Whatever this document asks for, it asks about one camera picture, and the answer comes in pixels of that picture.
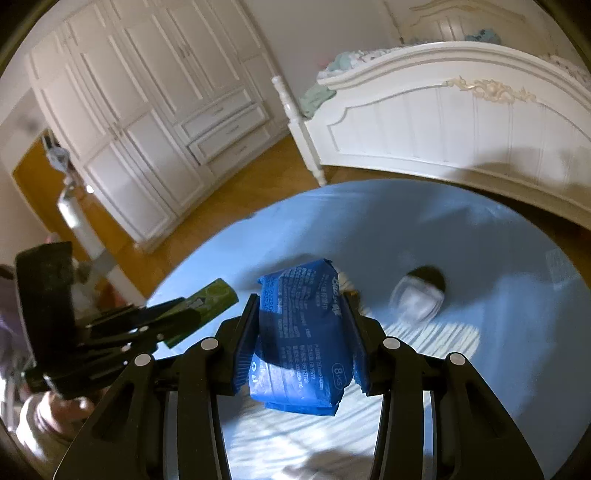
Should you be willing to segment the person left hand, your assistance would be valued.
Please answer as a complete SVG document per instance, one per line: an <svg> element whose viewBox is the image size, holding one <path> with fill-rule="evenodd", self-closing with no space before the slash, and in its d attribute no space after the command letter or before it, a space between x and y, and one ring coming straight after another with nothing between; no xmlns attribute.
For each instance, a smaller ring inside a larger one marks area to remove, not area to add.
<svg viewBox="0 0 591 480"><path fill-rule="evenodd" d="M36 410L47 427L71 441L95 410L95 403L86 397L64 400L53 392L45 392Z"/></svg>

